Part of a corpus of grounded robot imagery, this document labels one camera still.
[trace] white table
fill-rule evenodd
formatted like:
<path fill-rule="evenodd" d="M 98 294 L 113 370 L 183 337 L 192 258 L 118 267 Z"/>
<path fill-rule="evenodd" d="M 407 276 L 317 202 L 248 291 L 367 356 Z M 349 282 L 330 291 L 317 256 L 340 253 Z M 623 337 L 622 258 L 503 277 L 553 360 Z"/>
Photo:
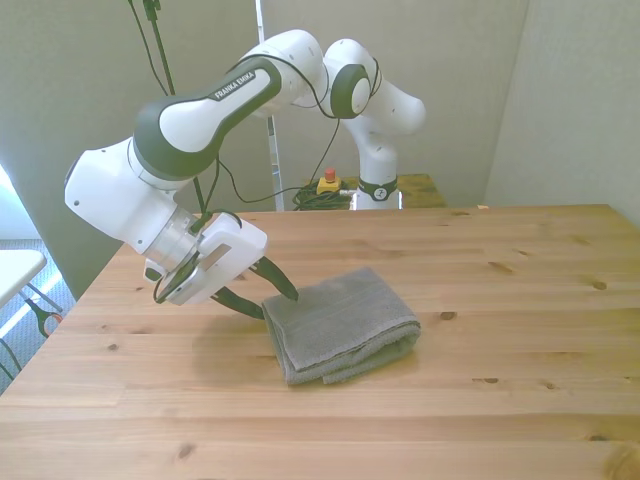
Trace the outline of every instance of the white table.
<path fill-rule="evenodd" d="M 62 311 L 62 308 L 31 284 L 31 280 L 47 264 L 45 256 L 37 250 L 0 250 L 0 307 L 24 287 L 40 295 L 49 305 Z"/>

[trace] red button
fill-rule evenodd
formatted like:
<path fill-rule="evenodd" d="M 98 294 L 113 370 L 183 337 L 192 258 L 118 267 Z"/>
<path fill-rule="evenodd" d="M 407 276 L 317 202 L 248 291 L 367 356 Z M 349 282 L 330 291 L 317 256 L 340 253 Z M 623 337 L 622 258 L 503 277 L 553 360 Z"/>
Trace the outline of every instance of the red button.
<path fill-rule="evenodd" d="M 329 167 L 324 171 L 324 178 L 327 182 L 332 183 L 336 181 L 336 169 Z"/>

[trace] wooden tabletop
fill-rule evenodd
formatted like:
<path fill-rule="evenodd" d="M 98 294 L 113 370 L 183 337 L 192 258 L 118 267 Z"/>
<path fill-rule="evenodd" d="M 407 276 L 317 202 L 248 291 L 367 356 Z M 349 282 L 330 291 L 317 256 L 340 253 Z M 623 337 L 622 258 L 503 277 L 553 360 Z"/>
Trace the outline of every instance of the wooden tabletop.
<path fill-rule="evenodd" d="M 595 480 L 640 441 L 640 233 L 610 208 L 244 217 L 298 286 L 373 267 L 415 353 L 288 388 L 263 322 L 155 305 L 124 247 L 0 397 L 1 478 Z"/>

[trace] wood knot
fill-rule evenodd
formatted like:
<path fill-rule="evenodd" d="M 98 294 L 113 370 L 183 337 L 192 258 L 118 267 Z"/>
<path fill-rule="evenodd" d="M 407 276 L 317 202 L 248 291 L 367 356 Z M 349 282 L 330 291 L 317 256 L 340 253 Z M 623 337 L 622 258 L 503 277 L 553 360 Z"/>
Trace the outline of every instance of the wood knot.
<path fill-rule="evenodd" d="M 607 459 L 604 474 L 609 480 L 636 480 L 640 478 L 640 448 L 633 444 L 617 448 Z"/>
<path fill-rule="evenodd" d="M 381 250 L 380 253 L 382 253 L 384 258 L 389 259 L 401 258 L 404 256 L 404 252 L 402 250 Z"/>
<path fill-rule="evenodd" d="M 554 383 L 548 382 L 547 380 L 542 380 L 540 384 L 546 387 L 547 390 L 555 390 L 557 388 Z"/>
<path fill-rule="evenodd" d="M 180 450 L 178 450 L 178 458 L 180 460 L 184 460 L 193 452 L 195 452 L 196 446 L 193 443 L 183 443 L 180 445 Z"/>
<path fill-rule="evenodd" d="M 509 268 L 504 263 L 489 262 L 489 265 L 492 266 L 493 268 L 495 268 L 496 270 L 498 270 L 500 273 L 504 273 L 504 274 L 507 274 L 507 275 L 513 275 L 513 270 L 511 270 L 511 268 Z"/>
<path fill-rule="evenodd" d="M 593 286 L 593 288 L 595 288 L 596 290 L 606 290 L 607 289 L 607 284 L 604 282 L 601 282 L 599 280 L 596 280 L 595 282 L 593 282 L 591 284 Z"/>
<path fill-rule="evenodd" d="M 457 316 L 458 316 L 458 314 L 456 312 L 442 312 L 440 314 L 440 318 L 442 320 L 453 320 Z"/>
<path fill-rule="evenodd" d="M 474 378 L 472 380 L 476 383 L 498 383 L 500 381 L 497 378 Z"/>
<path fill-rule="evenodd" d="M 584 237 L 581 237 L 580 235 L 571 235 L 571 240 L 573 240 L 575 243 L 577 243 L 578 245 L 591 245 L 591 242 L 589 242 L 589 240 L 587 240 Z"/>

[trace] floor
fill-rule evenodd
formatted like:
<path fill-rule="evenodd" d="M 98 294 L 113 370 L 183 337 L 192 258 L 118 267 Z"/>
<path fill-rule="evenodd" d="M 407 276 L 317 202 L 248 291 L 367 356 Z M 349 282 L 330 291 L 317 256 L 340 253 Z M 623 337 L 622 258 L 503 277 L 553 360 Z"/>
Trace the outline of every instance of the floor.
<path fill-rule="evenodd" d="M 0 240 L 0 250 L 30 249 L 39 250 L 47 257 L 47 265 L 35 276 L 31 283 L 54 302 L 63 308 L 62 316 L 66 315 L 75 305 L 75 299 L 71 291 L 60 275 L 58 267 L 53 262 L 42 240 Z M 28 288 L 23 289 L 31 294 L 36 304 L 46 311 L 54 311 L 53 307 L 40 299 Z M 49 320 L 47 328 L 54 330 L 56 322 Z M 42 346 L 45 338 L 38 331 L 35 314 L 25 305 L 22 298 L 16 295 L 9 303 L 0 308 L 0 338 L 2 338 L 15 353 L 18 362 L 24 367 Z M 17 374 L 8 352 L 0 346 L 0 363 L 2 363 L 12 375 Z M 11 383 L 10 379 L 0 370 L 0 394 Z"/>

